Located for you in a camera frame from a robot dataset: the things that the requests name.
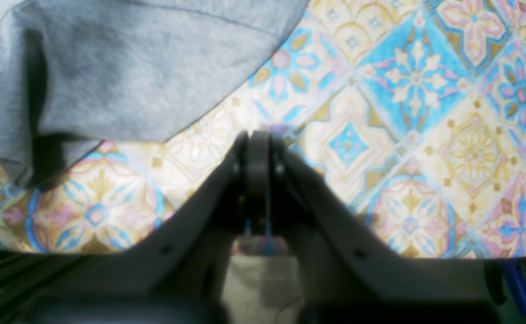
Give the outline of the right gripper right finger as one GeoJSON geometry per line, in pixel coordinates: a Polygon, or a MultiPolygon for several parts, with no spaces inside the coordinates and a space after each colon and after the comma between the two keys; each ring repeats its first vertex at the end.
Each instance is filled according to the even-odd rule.
{"type": "Polygon", "coordinates": [[[304,293],[406,293],[407,261],[358,223],[282,140],[259,133],[268,224],[297,256],[304,293]]]}

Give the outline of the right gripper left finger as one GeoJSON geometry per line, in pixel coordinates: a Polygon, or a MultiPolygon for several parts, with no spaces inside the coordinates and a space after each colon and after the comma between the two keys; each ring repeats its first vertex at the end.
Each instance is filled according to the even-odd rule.
{"type": "Polygon", "coordinates": [[[260,216],[260,133],[230,153],[166,224],[123,254],[124,288],[222,288],[232,244],[260,216]]]}

